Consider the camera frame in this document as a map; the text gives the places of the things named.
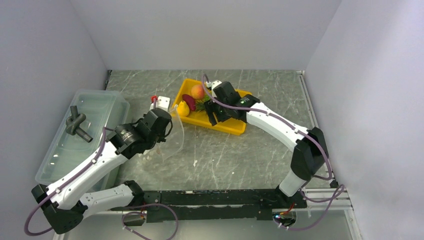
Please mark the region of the clear polka-dot zip bag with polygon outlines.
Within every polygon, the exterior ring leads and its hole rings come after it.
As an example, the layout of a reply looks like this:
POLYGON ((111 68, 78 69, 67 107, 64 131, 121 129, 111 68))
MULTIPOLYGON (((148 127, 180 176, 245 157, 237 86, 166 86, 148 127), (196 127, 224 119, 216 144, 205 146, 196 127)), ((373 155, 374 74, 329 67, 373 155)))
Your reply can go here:
POLYGON ((142 160, 160 160, 162 162, 170 159, 183 149, 185 131, 177 107, 173 106, 169 109, 172 117, 172 126, 168 126, 165 133, 169 133, 165 137, 165 142, 156 143, 152 149, 139 153, 138 156, 142 160))

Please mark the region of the yellow plastic tray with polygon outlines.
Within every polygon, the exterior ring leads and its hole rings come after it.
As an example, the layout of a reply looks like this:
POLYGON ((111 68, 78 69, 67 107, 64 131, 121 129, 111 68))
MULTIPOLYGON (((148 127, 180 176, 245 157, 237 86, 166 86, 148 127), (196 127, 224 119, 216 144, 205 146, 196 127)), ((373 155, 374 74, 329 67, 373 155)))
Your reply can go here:
MULTIPOLYGON (((173 100, 171 108, 175 105, 179 104, 183 99, 183 94, 190 94, 191 88, 195 85, 201 84, 199 80, 194 80, 190 78, 186 78, 183 80, 176 97, 173 100)), ((241 120, 237 120, 234 118, 230 118, 224 122, 217 122, 216 125, 212 126, 209 122, 208 115, 205 111, 201 112, 191 112, 187 116, 183 116, 180 118, 183 123, 204 127, 212 130, 216 130, 219 132, 224 132, 232 135, 241 135, 245 132, 247 124, 241 120)))

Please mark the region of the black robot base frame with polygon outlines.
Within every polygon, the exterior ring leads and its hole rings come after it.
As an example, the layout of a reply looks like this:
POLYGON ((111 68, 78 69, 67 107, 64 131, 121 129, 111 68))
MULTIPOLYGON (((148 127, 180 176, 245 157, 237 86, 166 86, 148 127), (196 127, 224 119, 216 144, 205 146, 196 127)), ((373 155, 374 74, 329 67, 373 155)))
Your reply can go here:
POLYGON ((190 220, 256 219, 270 221, 278 212, 305 209, 300 193, 285 196, 280 190, 145 190, 143 200, 114 211, 144 211, 147 223, 190 220))

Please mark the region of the orange toy pineapple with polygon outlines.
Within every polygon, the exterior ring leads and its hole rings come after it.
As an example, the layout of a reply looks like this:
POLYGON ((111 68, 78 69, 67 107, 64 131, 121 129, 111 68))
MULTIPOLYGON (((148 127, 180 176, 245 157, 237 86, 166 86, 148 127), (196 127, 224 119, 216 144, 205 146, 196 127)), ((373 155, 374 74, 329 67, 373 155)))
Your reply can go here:
POLYGON ((211 103, 213 101, 210 98, 203 98, 196 100, 195 102, 195 111, 196 112, 210 112, 211 111, 211 103))

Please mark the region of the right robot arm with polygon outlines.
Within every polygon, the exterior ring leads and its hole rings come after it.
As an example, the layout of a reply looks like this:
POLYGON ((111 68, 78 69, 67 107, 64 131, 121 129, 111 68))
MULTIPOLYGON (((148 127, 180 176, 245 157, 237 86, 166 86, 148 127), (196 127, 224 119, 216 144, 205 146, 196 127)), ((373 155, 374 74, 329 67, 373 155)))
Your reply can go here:
POLYGON ((296 192, 317 178, 316 173, 323 165, 329 165, 324 133, 318 127, 308 129, 287 120, 257 97, 241 96, 228 81, 211 82, 204 76, 201 85, 209 96, 204 107, 212 126, 229 119, 239 120, 264 130, 292 151, 290 170, 275 194, 280 207, 289 207, 296 192))

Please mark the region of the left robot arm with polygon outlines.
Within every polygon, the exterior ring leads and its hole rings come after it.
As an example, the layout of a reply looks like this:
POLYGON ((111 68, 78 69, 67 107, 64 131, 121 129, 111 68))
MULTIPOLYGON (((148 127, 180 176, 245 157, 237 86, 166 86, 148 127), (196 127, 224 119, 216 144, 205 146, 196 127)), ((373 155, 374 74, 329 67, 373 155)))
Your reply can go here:
POLYGON ((24 232, 28 236, 50 231, 64 234, 98 212, 120 207, 139 209, 145 203, 145 193, 134 180, 110 189, 89 190, 133 156, 165 142, 172 128, 171 114, 161 108, 149 110, 134 123, 118 125, 111 133, 103 128, 94 153, 56 182, 38 184, 31 190, 37 207, 27 217, 24 232))

